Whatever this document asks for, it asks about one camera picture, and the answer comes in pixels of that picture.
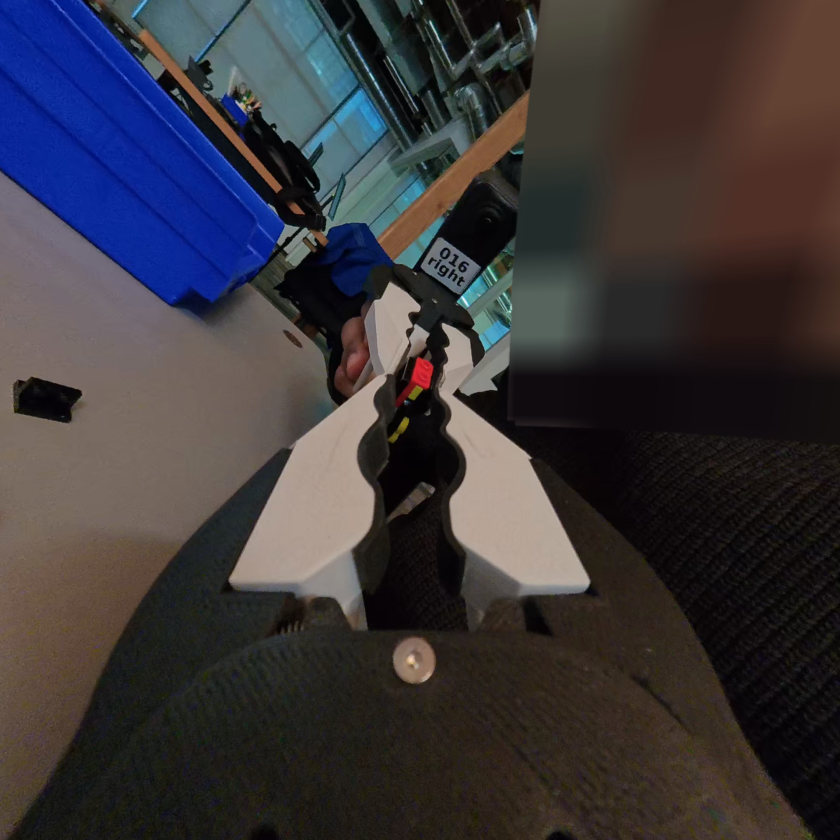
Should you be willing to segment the blue storage bin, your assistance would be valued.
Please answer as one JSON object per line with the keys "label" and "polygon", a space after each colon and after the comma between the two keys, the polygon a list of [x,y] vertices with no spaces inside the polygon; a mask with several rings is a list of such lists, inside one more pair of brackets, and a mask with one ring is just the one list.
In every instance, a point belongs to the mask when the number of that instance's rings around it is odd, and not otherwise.
{"label": "blue storage bin", "polygon": [[83,2],[2,2],[1,167],[172,306],[250,282],[283,229]]}

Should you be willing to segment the partly built lego model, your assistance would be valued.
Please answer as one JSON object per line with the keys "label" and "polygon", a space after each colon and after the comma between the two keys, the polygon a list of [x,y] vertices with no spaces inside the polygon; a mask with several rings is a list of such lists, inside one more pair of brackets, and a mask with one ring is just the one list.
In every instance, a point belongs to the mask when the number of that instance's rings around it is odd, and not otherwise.
{"label": "partly built lego model", "polygon": [[426,412],[434,366],[422,357],[409,360],[395,384],[395,411],[386,428],[387,442],[394,445],[414,417]]}

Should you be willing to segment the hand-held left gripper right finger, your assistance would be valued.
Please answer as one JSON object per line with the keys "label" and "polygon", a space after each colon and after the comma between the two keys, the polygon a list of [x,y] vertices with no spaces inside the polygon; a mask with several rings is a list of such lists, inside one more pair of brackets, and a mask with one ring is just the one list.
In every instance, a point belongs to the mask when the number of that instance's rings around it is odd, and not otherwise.
{"label": "hand-held left gripper right finger", "polygon": [[585,592],[590,576],[530,456],[457,397],[439,400],[460,456],[446,512],[464,556],[458,588],[469,628],[501,600]]}

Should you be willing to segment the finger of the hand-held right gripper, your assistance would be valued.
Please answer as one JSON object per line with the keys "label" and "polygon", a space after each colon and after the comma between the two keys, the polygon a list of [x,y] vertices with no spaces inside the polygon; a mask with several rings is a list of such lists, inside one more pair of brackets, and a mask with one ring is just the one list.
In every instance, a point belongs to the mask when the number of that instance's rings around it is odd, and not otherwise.
{"label": "finger of the hand-held right gripper", "polygon": [[388,284],[364,317],[370,359],[363,378],[398,374],[422,354],[422,330],[416,329],[421,304],[396,284]]}
{"label": "finger of the hand-held right gripper", "polygon": [[476,364],[484,358],[485,348],[472,328],[443,324],[445,341],[440,395],[453,395],[471,376]]}

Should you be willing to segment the black backpack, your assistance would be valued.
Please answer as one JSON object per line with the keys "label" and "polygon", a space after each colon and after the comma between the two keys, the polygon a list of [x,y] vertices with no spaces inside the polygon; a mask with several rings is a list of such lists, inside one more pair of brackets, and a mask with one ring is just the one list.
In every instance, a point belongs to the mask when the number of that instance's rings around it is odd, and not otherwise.
{"label": "black backpack", "polygon": [[320,180],[300,149],[279,136],[260,108],[250,113],[242,134],[251,153],[280,185],[271,201],[283,223],[324,232],[327,220],[318,201]]}

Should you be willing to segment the wooden beam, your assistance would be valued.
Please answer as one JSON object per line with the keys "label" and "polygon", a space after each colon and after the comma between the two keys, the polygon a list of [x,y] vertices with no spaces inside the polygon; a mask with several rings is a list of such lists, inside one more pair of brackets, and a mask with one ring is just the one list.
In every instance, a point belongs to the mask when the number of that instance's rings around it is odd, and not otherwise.
{"label": "wooden beam", "polygon": [[527,91],[378,237],[388,256],[397,259],[455,205],[477,175],[523,141],[529,99]]}

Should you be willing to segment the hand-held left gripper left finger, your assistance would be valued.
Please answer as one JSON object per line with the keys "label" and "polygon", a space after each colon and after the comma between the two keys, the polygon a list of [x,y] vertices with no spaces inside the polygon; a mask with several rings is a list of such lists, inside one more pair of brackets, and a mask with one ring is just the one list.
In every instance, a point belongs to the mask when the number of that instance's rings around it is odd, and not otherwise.
{"label": "hand-held left gripper left finger", "polygon": [[295,442],[228,577],[234,591],[332,598],[368,628],[364,594],[389,554],[379,475],[393,416],[394,378],[375,377]]}

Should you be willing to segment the person's dark knit sweater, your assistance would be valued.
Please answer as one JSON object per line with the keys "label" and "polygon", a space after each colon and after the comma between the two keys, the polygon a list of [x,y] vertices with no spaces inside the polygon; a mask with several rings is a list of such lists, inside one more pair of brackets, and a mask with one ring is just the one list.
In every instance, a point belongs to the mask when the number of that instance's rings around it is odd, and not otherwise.
{"label": "person's dark knit sweater", "polygon": [[772,780],[815,838],[838,838],[838,444],[525,427],[491,394],[471,406],[640,551]]}

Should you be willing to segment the wooden board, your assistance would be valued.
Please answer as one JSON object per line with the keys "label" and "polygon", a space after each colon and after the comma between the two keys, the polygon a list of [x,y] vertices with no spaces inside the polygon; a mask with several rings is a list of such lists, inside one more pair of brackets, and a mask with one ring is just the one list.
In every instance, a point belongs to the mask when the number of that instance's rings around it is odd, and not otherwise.
{"label": "wooden board", "polygon": [[[140,30],[139,40],[142,47],[146,48],[163,68],[157,84],[168,97],[182,105],[189,119],[258,195],[276,211],[271,200],[280,185],[251,153],[242,134],[250,113],[254,109],[261,109],[261,114],[266,119],[263,115],[261,100],[258,100],[248,87],[240,88],[237,84],[231,83],[216,84],[215,68],[208,58],[198,59],[188,56],[184,65],[179,64],[147,28]],[[272,124],[278,133],[277,126]],[[323,248],[328,242],[326,229],[320,233],[305,227],[286,226],[291,228],[293,233],[303,230],[309,232],[311,242],[308,248],[311,252]]]}

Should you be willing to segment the person's right hand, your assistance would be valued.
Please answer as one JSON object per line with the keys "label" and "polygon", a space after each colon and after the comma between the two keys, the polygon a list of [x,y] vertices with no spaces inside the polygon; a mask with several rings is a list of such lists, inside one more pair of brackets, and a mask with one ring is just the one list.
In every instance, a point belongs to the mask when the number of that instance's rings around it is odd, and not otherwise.
{"label": "person's right hand", "polygon": [[354,393],[370,360],[370,349],[364,318],[358,316],[347,321],[340,339],[332,349],[329,363],[329,380],[333,400],[341,404]]}

